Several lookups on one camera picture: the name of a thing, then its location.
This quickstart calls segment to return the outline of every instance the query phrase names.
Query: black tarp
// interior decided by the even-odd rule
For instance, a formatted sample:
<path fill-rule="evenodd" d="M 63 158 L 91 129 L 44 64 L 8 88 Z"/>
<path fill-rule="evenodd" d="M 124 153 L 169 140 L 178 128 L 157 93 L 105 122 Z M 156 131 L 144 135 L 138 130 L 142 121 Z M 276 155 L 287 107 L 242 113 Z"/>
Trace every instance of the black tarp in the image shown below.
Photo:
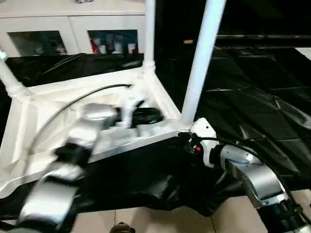
<path fill-rule="evenodd" d="M 179 109 L 192 59 L 191 51 L 156 63 L 156 73 Z M 141 61 L 141 56 L 80 54 L 12 58 L 7 64 L 31 86 L 138 67 Z M 311 61 L 294 49 L 215 50 L 197 117 L 206 117 L 220 138 L 241 141 L 258 151 L 291 189 L 308 188 L 310 67 Z M 1 94 L 3 133 L 9 98 L 4 90 Z M 221 174 L 187 154 L 179 138 L 172 138 L 91 164 L 80 212 L 137 206 L 170 210 L 187 205 L 209 216 L 227 198 L 244 194 L 230 177 L 215 185 Z M 17 216 L 31 186 L 23 185 L 0 200 L 0 218 Z"/>

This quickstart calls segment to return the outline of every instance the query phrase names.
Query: floor tile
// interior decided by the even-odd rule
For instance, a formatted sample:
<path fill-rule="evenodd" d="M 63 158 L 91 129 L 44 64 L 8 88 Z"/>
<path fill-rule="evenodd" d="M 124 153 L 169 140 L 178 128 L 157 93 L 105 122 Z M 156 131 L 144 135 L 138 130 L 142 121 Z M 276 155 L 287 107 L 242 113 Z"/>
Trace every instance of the floor tile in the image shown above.
<path fill-rule="evenodd" d="M 115 210 L 79 214 L 73 233 L 109 233 L 114 226 Z"/>
<path fill-rule="evenodd" d="M 136 233 L 214 233 L 209 217 L 181 207 L 173 211 L 132 208 L 116 211 L 116 223 L 125 222 Z"/>
<path fill-rule="evenodd" d="M 292 192 L 296 202 L 298 202 L 302 208 L 304 213 L 311 218 L 311 191 L 306 189 L 306 190 L 299 190 L 299 191 L 293 191 Z"/>
<path fill-rule="evenodd" d="M 212 217 L 217 233 L 266 233 L 248 197 L 229 198 Z"/>

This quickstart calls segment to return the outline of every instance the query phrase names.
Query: cabinet door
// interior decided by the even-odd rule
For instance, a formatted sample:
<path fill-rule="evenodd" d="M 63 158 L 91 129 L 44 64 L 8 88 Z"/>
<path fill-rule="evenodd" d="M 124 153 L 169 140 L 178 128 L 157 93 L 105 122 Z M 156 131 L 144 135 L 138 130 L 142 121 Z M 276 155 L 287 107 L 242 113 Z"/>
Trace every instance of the cabinet door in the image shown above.
<path fill-rule="evenodd" d="M 68 17 L 0 18 L 0 25 L 9 57 L 79 53 Z"/>
<path fill-rule="evenodd" d="M 145 16 L 69 17 L 80 52 L 144 53 Z"/>

